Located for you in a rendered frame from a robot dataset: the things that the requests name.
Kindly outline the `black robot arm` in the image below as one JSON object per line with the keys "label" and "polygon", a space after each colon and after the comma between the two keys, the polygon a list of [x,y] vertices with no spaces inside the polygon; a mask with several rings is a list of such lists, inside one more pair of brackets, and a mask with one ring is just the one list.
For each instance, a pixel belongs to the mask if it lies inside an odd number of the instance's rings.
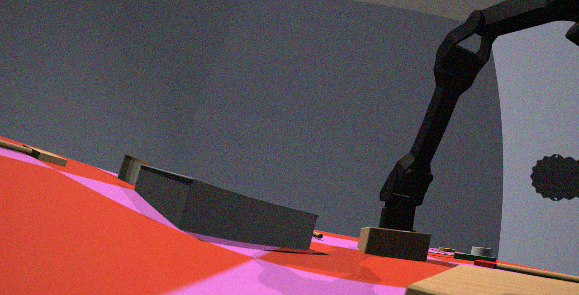
{"label": "black robot arm", "polygon": [[[411,151],[397,161],[379,192],[379,201],[385,201],[379,227],[416,232],[414,212],[416,206],[422,205],[433,180],[432,158],[458,97],[472,86],[489,60],[495,39],[554,21],[575,22],[566,38],[579,46],[579,0],[505,0],[474,10],[465,23],[447,33],[436,53],[436,89],[417,138]],[[457,45],[474,33],[482,37],[476,53]]]}

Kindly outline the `white jar with wooden lid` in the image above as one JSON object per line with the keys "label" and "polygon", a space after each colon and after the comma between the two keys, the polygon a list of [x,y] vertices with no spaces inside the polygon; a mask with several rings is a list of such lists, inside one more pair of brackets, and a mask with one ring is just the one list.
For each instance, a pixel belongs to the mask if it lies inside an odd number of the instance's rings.
{"label": "white jar with wooden lid", "polygon": [[141,164],[148,167],[151,165],[147,162],[125,154],[118,174],[118,179],[129,182],[132,185],[136,185]]}

